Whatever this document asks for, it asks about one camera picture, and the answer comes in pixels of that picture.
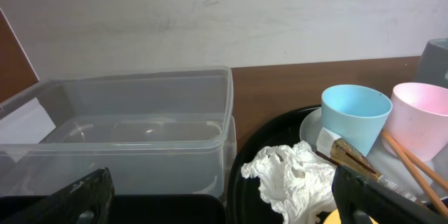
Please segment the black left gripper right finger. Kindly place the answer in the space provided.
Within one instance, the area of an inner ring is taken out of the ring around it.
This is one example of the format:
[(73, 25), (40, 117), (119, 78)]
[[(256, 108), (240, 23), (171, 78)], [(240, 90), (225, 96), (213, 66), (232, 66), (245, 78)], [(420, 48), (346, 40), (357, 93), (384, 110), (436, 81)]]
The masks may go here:
[(447, 218), (366, 178), (338, 166), (332, 182), (342, 224), (447, 224)]

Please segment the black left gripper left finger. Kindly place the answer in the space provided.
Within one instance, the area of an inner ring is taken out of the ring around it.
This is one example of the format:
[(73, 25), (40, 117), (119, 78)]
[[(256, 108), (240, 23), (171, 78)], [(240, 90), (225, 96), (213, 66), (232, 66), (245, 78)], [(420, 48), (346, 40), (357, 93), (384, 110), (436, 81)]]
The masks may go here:
[(18, 208), (23, 197), (1, 199), (2, 223), (107, 223), (115, 195), (108, 168), (99, 168), (43, 199)]

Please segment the white paper napkin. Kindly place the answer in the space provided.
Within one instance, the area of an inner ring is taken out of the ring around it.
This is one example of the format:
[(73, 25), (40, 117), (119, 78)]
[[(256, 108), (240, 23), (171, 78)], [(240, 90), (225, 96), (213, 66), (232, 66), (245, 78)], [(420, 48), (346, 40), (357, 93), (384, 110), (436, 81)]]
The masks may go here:
[(284, 223), (317, 223), (337, 206), (332, 193), (336, 166), (319, 157), (305, 141), (266, 146), (241, 166), (245, 179), (260, 179), (260, 198)]

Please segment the wooden chopstick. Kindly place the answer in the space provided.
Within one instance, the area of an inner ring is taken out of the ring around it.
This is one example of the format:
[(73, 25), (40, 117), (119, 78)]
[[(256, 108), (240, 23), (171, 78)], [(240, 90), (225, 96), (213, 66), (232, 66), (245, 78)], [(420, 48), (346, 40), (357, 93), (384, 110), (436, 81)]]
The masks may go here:
[(447, 181), (444, 180), (439, 174), (433, 171), (425, 163), (420, 161), (420, 159), (417, 158), (413, 153), (411, 153), (405, 147), (401, 146), (387, 131), (382, 130), (381, 135), (386, 140), (390, 148), (393, 149), (394, 153), (399, 157), (400, 161), (404, 164), (405, 168), (412, 175), (414, 180), (419, 184), (425, 195), (433, 203), (439, 213), (444, 217), (447, 217), (447, 207), (417, 169), (420, 169), (445, 191), (447, 191)]
[(408, 170), (408, 172), (412, 175), (414, 180), (420, 185), (420, 187), (426, 192), (429, 190), (429, 186), (427, 182), (423, 179), (423, 176), (417, 171), (419, 168), (424, 174), (426, 174), (429, 178), (431, 178), (434, 182), (436, 182), (444, 191), (447, 191), (447, 181), (444, 180), (439, 174), (433, 171), (429, 166), (420, 161), (414, 154), (412, 154), (405, 147), (401, 146), (398, 143), (398, 147), (403, 152), (404, 160), (402, 163)]

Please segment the light blue cup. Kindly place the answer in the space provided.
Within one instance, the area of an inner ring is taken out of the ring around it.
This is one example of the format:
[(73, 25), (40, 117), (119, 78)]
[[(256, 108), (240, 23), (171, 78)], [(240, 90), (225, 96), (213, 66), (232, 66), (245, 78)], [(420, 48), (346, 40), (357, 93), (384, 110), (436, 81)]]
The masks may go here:
[(391, 100), (377, 90), (360, 85), (334, 85), (321, 95), (321, 124), (366, 156), (392, 109)]

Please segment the pink cup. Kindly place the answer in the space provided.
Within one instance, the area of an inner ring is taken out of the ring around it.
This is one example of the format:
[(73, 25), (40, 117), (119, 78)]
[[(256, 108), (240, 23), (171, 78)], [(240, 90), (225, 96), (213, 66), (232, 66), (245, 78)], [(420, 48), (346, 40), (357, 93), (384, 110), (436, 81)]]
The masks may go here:
[(384, 130), (423, 162), (447, 145), (447, 89), (425, 83), (393, 88), (393, 109)]

